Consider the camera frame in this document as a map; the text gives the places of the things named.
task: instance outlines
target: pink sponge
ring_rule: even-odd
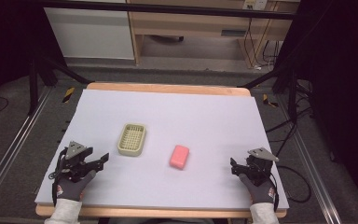
[[[170,165],[182,170],[185,167],[188,152],[187,147],[176,146],[171,156]]]

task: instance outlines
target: finger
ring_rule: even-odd
[[[239,177],[240,181],[246,186],[246,188],[251,188],[254,185],[247,175],[240,174]]]
[[[81,183],[82,186],[86,187],[86,185],[88,185],[88,183],[97,175],[97,172],[95,172],[94,170],[90,171],[86,176],[84,176],[84,178],[79,181]]]

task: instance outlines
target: gray carpet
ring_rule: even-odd
[[[255,78],[255,75],[208,71],[185,72],[107,68],[74,68],[74,71],[84,77],[99,81],[140,83],[237,86]],[[58,141],[63,137],[64,130],[75,113],[81,90],[85,88],[85,85],[81,85],[67,76],[58,75],[58,77],[58,85],[52,89],[44,110],[0,187],[0,218],[16,218],[16,220],[25,218],[30,222],[43,220],[34,211],[34,189],[41,184],[43,175],[57,150]],[[265,82],[261,87],[252,90],[252,95],[257,100],[266,129],[285,121],[282,107],[286,105],[273,107],[263,104],[262,94],[270,93],[271,81]],[[9,105],[0,112],[0,159],[26,117],[29,102],[27,85],[28,80],[23,77],[7,83],[0,90],[0,95],[9,100]],[[62,98],[69,87],[76,87],[76,90],[69,103],[64,104]],[[308,103],[301,101],[299,110],[306,107],[308,107]],[[288,126],[282,127],[268,133],[268,139],[270,141],[282,140],[288,131]],[[342,222],[358,223],[358,190],[353,185],[345,167],[329,160],[328,148],[323,137],[320,136],[315,120],[310,118],[309,115],[299,119],[298,131],[303,136],[312,159],[321,173]],[[273,152],[278,150],[281,143],[270,143]],[[286,143],[280,159],[278,165],[289,166],[302,175],[306,175],[293,138]],[[301,178],[282,169],[280,169],[280,175],[285,190],[290,191],[290,195],[294,199],[301,200],[307,196],[307,187]],[[291,208],[288,210],[287,216],[280,219],[281,223],[325,223],[324,214],[314,192],[306,203],[289,201],[289,204]]]

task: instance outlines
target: gray glove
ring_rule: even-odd
[[[275,190],[270,181],[260,186],[255,186],[245,174],[240,174],[240,181],[246,186],[251,194],[252,203],[274,203]]]
[[[96,176],[96,174],[97,173],[92,170],[77,183],[63,177],[57,186],[57,199],[68,199],[80,202],[83,189]]]

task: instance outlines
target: white sleeve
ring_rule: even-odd
[[[279,224],[272,203],[255,203],[251,206],[254,224]]]
[[[45,224],[75,224],[77,221],[80,208],[80,202],[57,199],[57,204],[51,218],[45,220]]]

